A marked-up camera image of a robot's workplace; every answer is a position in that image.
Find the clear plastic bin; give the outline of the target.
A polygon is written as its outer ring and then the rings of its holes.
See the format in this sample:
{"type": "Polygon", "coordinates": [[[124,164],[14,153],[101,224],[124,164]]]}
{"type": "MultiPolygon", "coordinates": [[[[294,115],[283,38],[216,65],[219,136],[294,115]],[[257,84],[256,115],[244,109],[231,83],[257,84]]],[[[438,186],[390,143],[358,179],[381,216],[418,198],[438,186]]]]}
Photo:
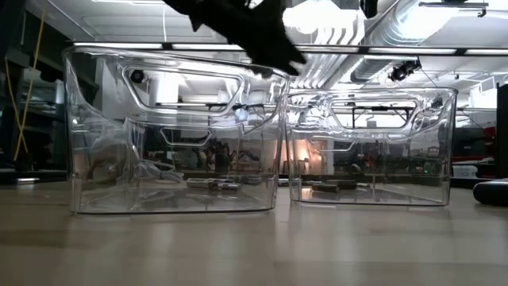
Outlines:
{"type": "Polygon", "coordinates": [[[443,87],[300,91],[287,104],[290,197],[300,203],[443,207],[452,176],[457,90],[443,87]],[[410,106],[400,128],[353,129],[354,106],[410,106]],[[356,189],[313,191],[326,180],[356,189]]]}
{"type": "Polygon", "coordinates": [[[63,55],[70,208],[81,215],[269,211],[275,207],[289,78],[262,79],[234,61],[77,46],[63,55]],[[145,81],[135,84],[133,70],[145,81]],[[157,103],[263,103],[264,118],[184,121],[151,117],[157,103]],[[94,157],[117,176],[88,178],[94,157]],[[239,191],[187,187],[189,178],[234,180],[239,191]]]}

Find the black rounded object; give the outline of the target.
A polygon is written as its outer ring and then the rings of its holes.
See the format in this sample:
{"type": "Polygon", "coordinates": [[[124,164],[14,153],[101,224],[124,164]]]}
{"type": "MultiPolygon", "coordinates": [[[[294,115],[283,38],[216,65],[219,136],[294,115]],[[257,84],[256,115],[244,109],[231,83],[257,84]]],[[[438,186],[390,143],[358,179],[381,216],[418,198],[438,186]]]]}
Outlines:
{"type": "Polygon", "coordinates": [[[508,207],[508,178],[476,184],[473,196],[482,204],[508,207]]]}

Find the silver AA battery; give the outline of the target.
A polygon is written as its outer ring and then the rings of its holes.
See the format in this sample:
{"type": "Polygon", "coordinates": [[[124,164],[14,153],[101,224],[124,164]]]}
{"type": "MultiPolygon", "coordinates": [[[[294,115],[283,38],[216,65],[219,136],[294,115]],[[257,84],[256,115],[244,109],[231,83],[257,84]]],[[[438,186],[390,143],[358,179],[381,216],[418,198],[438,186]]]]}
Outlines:
{"type": "Polygon", "coordinates": [[[241,189],[241,184],[230,182],[211,182],[207,184],[207,187],[211,191],[239,191],[241,189]]]}
{"type": "Polygon", "coordinates": [[[227,179],[213,179],[213,178],[189,178],[187,180],[187,187],[190,188],[223,188],[229,185],[234,185],[234,180],[227,179]]]}

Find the red background cabinet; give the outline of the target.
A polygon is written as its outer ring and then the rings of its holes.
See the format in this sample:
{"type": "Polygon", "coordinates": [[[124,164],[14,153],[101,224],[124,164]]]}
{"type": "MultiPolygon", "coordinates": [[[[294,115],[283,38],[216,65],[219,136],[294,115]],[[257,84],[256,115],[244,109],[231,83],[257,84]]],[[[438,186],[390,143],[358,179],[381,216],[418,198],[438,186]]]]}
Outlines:
{"type": "Polygon", "coordinates": [[[495,159],[494,127],[461,127],[454,130],[452,162],[477,164],[495,159]]]}

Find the black table edge rail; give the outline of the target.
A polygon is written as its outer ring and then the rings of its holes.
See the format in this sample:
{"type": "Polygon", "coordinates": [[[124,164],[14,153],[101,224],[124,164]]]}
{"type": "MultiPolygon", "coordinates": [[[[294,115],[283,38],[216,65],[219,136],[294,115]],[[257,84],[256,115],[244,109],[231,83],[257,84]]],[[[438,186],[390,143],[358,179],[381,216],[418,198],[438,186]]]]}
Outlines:
{"type": "MultiPolygon", "coordinates": [[[[0,185],[14,185],[21,183],[38,184],[52,182],[66,182],[65,171],[44,170],[31,172],[17,172],[9,169],[0,169],[0,185]]],[[[476,184],[491,181],[491,178],[452,178],[451,187],[472,189],[476,184]]]]}

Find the black ceiling rail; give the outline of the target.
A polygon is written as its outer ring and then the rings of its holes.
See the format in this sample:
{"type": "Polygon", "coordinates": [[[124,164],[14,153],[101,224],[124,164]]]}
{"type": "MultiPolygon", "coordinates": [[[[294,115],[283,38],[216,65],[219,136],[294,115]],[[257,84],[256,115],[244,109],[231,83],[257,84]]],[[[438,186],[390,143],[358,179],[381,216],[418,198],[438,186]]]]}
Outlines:
{"type": "Polygon", "coordinates": [[[453,8],[459,10],[479,10],[477,17],[487,14],[487,2],[469,2],[468,0],[441,0],[440,2],[419,2],[420,7],[426,8],[453,8]]]}

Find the black vertical frame post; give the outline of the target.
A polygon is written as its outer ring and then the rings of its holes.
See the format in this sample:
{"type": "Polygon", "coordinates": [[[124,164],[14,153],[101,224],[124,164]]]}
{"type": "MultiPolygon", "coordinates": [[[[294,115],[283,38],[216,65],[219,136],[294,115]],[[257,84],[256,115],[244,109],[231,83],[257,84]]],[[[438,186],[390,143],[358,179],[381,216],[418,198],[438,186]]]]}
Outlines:
{"type": "Polygon", "coordinates": [[[497,177],[508,178],[508,84],[497,88],[495,140],[497,177]]]}

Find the black background frame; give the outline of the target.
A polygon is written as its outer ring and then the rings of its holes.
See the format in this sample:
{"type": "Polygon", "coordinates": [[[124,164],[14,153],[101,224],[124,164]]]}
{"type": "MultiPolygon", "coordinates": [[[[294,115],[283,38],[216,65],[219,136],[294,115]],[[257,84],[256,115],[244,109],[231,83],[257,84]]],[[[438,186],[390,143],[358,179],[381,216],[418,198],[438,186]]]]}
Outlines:
{"type": "Polygon", "coordinates": [[[347,126],[353,129],[400,128],[410,119],[410,106],[354,106],[347,126]]]}
{"type": "Polygon", "coordinates": [[[251,115],[264,118],[277,106],[263,103],[157,103],[151,117],[170,118],[184,121],[205,121],[216,118],[247,120],[251,115]]]}

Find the dark background shelving unit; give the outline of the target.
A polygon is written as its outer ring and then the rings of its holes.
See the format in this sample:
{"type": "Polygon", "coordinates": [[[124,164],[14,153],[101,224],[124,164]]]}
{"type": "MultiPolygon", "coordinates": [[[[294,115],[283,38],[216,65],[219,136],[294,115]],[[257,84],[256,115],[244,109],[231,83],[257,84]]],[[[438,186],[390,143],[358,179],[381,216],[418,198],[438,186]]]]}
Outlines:
{"type": "Polygon", "coordinates": [[[66,168],[63,75],[35,51],[22,44],[0,60],[0,169],[66,168]]]}

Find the white background container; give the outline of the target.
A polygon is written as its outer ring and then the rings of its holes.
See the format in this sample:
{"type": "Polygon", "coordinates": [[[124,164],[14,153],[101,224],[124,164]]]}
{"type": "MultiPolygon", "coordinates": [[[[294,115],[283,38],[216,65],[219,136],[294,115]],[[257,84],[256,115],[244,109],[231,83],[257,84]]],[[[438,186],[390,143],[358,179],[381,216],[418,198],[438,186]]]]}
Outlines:
{"type": "Polygon", "coordinates": [[[454,178],[476,179],[478,168],[475,165],[455,164],[452,166],[454,178]]]}

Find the bright ceiling lamp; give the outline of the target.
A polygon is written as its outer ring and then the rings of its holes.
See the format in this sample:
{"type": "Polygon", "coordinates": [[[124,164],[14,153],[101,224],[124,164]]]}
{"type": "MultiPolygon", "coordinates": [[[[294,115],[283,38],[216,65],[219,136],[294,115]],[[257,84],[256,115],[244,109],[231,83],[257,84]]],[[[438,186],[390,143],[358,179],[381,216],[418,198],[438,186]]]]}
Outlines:
{"type": "Polygon", "coordinates": [[[311,34],[317,29],[345,28],[358,15],[359,10],[341,9],[332,0],[305,0],[283,12],[283,23],[300,33],[311,34]]]}

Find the silver ceiling duct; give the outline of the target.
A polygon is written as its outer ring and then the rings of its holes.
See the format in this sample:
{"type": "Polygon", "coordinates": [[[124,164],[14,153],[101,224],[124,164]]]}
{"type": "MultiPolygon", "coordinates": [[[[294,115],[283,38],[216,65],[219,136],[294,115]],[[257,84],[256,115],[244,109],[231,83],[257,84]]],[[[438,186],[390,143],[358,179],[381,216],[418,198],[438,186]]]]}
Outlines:
{"type": "MultiPolygon", "coordinates": [[[[387,16],[364,38],[370,46],[418,46],[439,31],[454,16],[457,8],[419,6],[421,0],[400,0],[387,16]]],[[[351,56],[350,80],[366,83],[392,65],[394,60],[351,56]]]]}

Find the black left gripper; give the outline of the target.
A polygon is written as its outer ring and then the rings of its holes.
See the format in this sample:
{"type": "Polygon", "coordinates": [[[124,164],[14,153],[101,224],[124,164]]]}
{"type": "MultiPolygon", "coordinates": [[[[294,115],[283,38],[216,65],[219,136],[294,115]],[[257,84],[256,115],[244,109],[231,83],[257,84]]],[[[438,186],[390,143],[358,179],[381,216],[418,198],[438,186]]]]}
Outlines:
{"type": "Polygon", "coordinates": [[[238,40],[256,65],[299,75],[291,64],[306,58],[287,36],[283,24],[283,0],[162,0],[190,20],[193,31],[206,26],[228,40],[238,40]]]}

